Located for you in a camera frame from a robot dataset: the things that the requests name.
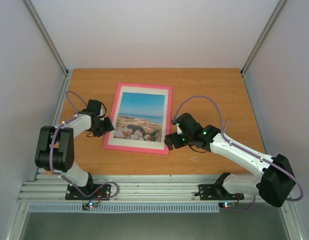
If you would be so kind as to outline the pink photo frame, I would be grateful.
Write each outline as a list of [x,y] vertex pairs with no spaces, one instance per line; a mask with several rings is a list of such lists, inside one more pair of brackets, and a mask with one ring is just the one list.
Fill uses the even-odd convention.
[[114,123],[115,114],[119,109],[119,104],[123,92],[165,95],[165,113],[163,122],[164,127],[162,130],[161,142],[114,139],[113,133],[115,130],[113,130],[105,135],[102,147],[107,150],[116,150],[116,151],[137,152],[137,153],[157,154],[157,155],[168,154],[168,148],[164,143],[164,137],[166,134],[170,132],[170,119],[171,119],[172,93],[173,93],[172,87],[166,85],[120,82],[117,85],[110,113],[110,119],[114,128],[115,128]]

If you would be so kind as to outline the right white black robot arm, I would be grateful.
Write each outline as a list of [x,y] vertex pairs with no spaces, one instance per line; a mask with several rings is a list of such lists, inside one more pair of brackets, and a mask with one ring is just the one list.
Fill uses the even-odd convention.
[[222,173],[210,190],[199,186],[201,200],[214,199],[229,201],[243,195],[260,196],[273,207],[281,207],[296,185],[289,160],[278,154],[271,156],[255,151],[222,134],[213,126],[202,127],[189,113],[176,119],[177,131],[167,134],[164,143],[171,151],[189,147],[198,153],[214,153],[223,156],[248,170],[249,176],[230,172]]

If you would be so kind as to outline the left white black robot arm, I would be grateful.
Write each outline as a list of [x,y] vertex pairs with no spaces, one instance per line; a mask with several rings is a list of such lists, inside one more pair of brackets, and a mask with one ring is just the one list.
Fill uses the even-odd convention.
[[36,166],[64,179],[70,193],[76,189],[83,199],[95,196],[99,187],[94,184],[91,174],[75,163],[74,139],[83,132],[101,137],[113,131],[114,126],[105,116],[106,112],[102,102],[90,99],[86,108],[71,119],[58,125],[43,126],[39,132],[34,158]]

